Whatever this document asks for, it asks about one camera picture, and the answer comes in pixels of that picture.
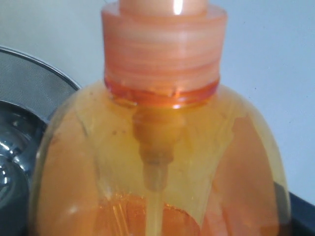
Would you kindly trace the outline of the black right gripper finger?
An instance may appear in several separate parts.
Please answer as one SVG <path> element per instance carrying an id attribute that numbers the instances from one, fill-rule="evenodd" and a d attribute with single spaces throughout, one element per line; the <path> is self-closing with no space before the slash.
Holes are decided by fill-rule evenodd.
<path id="1" fill-rule="evenodd" d="M 275 184 L 280 236 L 313 236 L 315 206 Z"/>

